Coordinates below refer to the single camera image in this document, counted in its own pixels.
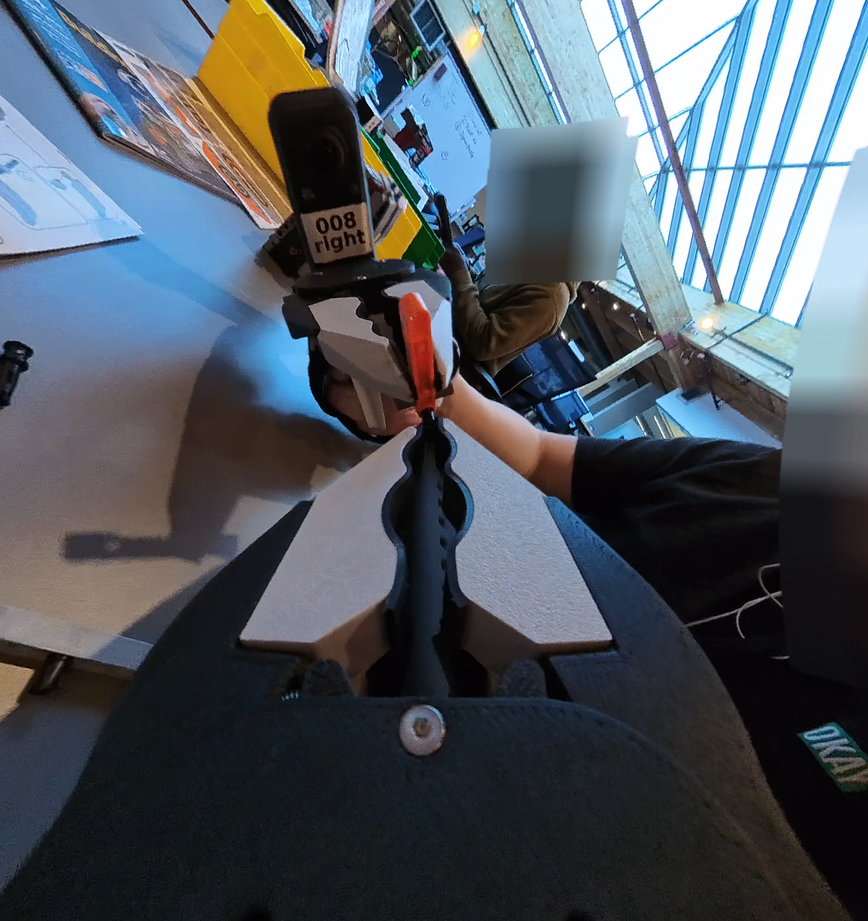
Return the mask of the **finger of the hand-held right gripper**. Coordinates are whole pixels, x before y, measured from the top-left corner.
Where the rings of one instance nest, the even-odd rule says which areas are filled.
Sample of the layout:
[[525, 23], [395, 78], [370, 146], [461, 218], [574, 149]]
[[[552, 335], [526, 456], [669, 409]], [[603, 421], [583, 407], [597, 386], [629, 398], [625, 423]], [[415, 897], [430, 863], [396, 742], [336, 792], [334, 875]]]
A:
[[332, 297], [311, 305], [318, 324], [317, 340], [329, 364], [360, 381], [370, 390], [394, 400], [415, 403], [412, 384], [406, 377], [392, 341], [375, 332], [370, 319], [357, 311], [356, 296]]
[[445, 397], [450, 392], [458, 361], [452, 329], [451, 285], [449, 281], [400, 281], [385, 283], [381, 292], [380, 329], [392, 342], [397, 361], [407, 371], [404, 336], [399, 318], [399, 299], [406, 294], [421, 298], [431, 318], [431, 335], [435, 359], [436, 396]]

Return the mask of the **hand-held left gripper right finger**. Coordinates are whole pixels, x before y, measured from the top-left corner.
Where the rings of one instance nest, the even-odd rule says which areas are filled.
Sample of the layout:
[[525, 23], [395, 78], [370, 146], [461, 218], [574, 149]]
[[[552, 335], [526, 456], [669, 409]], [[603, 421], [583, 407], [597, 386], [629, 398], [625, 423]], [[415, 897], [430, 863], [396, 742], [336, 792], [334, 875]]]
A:
[[491, 695], [514, 661], [613, 650], [613, 637], [543, 493], [454, 423], [450, 472], [471, 518], [454, 552], [462, 651]]

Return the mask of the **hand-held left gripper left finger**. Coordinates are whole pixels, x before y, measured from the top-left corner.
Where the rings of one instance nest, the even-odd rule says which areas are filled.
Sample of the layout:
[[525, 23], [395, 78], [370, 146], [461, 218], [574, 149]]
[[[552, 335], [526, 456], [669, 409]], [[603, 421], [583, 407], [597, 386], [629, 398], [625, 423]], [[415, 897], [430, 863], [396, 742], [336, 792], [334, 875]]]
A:
[[408, 473], [409, 428], [318, 493], [242, 629], [244, 649], [341, 664], [359, 695], [389, 651], [384, 610], [397, 549], [383, 503]]

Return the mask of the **orange toothed toy beam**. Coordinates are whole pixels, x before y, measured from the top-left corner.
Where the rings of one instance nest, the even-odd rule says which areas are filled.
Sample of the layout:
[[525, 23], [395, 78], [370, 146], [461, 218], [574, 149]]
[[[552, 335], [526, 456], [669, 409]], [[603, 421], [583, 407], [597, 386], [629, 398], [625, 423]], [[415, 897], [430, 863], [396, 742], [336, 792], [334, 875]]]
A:
[[416, 411], [420, 416], [433, 413], [437, 406], [436, 352], [431, 315], [421, 297], [414, 292], [399, 298], [405, 354], [416, 391]]

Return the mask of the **person's right forearm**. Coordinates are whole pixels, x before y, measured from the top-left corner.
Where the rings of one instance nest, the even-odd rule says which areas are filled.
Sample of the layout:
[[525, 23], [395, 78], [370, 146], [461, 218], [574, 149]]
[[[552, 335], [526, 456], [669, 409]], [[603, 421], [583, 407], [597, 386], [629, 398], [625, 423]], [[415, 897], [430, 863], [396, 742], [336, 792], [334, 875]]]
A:
[[451, 395], [440, 401], [440, 414], [546, 496], [571, 506], [579, 439], [545, 432], [493, 401], [462, 375], [452, 380]]

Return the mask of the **person's right hand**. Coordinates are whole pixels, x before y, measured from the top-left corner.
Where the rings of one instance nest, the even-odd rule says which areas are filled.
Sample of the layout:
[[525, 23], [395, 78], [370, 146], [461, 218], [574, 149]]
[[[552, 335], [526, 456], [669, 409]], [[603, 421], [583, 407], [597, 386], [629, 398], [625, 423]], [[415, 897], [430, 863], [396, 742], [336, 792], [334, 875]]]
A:
[[[400, 408], [394, 399], [383, 396], [383, 425], [372, 427], [360, 403], [357, 388], [348, 376], [327, 376], [322, 387], [331, 415], [362, 440], [386, 442], [405, 428], [417, 426], [421, 422], [421, 416], [414, 406]], [[480, 396], [461, 376], [456, 376], [451, 392], [438, 401], [438, 410], [444, 417], [458, 419], [474, 408]]]

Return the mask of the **green plastic bin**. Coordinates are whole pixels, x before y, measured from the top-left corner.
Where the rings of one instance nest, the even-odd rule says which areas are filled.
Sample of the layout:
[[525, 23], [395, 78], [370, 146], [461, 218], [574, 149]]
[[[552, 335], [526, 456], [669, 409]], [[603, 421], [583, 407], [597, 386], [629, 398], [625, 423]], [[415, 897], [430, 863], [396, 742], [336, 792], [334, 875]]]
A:
[[388, 229], [375, 242], [380, 259], [403, 258], [419, 268], [434, 270], [444, 251], [435, 229], [422, 214], [427, 195], [420, 179], [412, 170], [404, 153], [390, 144], [385, 136], [362, 133], [367, 166], [381, 178], [389, 178], [402, 194], [402, 203]]

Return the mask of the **yellow plastic bin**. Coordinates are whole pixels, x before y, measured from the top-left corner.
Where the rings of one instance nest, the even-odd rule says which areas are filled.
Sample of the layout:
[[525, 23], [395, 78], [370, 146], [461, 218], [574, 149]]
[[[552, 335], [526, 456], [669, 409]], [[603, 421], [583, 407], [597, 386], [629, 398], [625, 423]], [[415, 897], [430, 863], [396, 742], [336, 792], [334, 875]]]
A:
[[328, 85], [300, 39], [266, 2], [231, 1], [197, 75], [283, 184], [269, 105], [281, 92]]

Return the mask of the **dark blue chair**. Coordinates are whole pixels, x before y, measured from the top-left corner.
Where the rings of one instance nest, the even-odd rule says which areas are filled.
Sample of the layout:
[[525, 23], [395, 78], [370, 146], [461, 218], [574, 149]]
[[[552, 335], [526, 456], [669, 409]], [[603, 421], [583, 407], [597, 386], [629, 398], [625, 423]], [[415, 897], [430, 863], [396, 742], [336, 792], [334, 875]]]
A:
[[547, 431], [583, 433], [588, 407], [578, 390], [596, 377], [583, 358], [563, 333], [532, 345], [498, 373], [503, 403]]

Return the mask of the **whiteboard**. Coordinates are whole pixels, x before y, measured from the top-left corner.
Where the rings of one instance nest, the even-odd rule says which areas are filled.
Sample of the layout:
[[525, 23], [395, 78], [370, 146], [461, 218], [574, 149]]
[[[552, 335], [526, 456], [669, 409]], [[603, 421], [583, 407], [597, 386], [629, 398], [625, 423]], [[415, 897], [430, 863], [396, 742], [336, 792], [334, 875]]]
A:
[[440, 57], [394, 99], [383, 117], [386, 134], [404, 128], [405, 109], [427, 128], [432, 144], [416, 173], [444, 194], [452, 213], [464, 210], [486, 187], [492, 131], [451, 56]]

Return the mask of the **person's black shirt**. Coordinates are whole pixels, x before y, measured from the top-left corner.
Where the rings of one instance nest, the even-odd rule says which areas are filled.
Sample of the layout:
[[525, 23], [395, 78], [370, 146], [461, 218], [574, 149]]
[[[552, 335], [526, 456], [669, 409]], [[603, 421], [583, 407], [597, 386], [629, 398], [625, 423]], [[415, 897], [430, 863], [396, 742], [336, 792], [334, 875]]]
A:
[[799, 842], [868, 919], [868, 690], [786, 657], [778, 592], [782, 452], [679, 438], [580, 438], [572, 505], [688, 626], [727, 687]]

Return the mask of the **white background table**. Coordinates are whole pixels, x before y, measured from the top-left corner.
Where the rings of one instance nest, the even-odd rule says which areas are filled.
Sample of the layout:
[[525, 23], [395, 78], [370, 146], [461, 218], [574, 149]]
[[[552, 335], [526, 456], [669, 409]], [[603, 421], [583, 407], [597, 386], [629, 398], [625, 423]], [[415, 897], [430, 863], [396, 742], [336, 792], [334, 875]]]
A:
[[782, 448], [779, 439], [701, 388], [673, 390], [658, 397], [656, 405], [669, 423], [687, 437]]

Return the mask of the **wooden pillar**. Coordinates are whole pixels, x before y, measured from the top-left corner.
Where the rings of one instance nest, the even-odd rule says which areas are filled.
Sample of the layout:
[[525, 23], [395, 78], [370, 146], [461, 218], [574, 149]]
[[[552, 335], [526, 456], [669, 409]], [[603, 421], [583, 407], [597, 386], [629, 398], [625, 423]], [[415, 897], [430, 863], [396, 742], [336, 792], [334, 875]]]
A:
[[[619, 112], [578, 2], [524, 1], [524, 17], [572, 121], [616, 119]], [[635, 163], [629, 167], [622, 251], [657, 332], [681, 332], [693, 320], [658, 218]]]

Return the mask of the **white instruction booklet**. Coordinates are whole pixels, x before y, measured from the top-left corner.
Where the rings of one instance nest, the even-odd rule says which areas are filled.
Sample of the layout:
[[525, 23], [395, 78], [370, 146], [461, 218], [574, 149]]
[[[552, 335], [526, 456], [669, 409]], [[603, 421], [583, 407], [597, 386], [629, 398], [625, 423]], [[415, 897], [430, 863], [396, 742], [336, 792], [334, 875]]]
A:
[[0, 258], [142, 235], [140, 224], [0, 94]]

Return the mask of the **large glass window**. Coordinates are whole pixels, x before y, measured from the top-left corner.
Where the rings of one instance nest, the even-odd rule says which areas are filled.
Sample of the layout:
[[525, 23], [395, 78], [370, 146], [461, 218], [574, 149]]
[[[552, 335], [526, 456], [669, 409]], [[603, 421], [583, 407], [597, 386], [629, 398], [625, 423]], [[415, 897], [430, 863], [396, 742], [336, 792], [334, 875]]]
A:
[[868, 1], [633, 6], [721, 292], [800, 326], [868, 147]]

